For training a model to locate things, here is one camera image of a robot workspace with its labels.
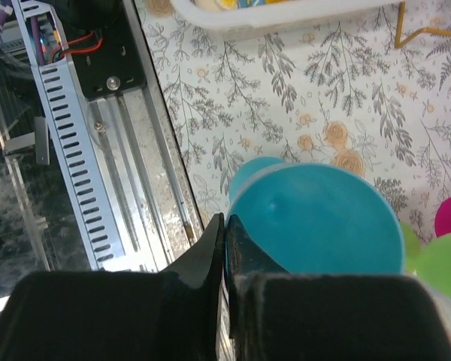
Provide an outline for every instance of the screw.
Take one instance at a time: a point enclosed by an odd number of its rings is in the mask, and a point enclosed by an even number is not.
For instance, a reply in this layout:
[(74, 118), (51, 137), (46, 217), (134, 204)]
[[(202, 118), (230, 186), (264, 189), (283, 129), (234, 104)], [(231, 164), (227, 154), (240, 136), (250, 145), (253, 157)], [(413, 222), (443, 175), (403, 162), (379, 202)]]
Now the screw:
[(105, 131), (105, 125), (103, 124), (103, 122), (95, 122), (93, 127), (95, 128), (95, 130), (97, 132), (104, 132)]
[(107, 79), (107, 88), (115, 91), (120, 88), (120, 79), (118, 77), (109, 77)]

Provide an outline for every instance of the floral pattern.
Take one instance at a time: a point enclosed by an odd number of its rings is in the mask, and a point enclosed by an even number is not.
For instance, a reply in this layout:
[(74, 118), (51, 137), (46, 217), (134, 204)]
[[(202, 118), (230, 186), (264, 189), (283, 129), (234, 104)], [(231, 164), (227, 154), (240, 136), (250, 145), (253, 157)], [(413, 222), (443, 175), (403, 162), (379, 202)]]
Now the floral pattern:
[[(322, 162), (373, 184), (423, 244), (451, 196), (451, 38), (396, 50), (397, 5), (224, 42), (136, 0), (204, 221), (257, 156)], [(404, 35), (451, 29), (451, 0), (407, 2)]]

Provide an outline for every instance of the blue cup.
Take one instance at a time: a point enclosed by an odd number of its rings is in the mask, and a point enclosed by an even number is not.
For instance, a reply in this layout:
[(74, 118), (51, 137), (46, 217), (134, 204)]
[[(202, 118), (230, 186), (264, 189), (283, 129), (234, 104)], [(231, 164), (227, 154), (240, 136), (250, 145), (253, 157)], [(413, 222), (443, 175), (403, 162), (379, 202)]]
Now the blue cup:
[(287, 271), (401, 274), (404, 239), (388, 202), (343, 169), (255, 159), (232, 180), (229, 214)]

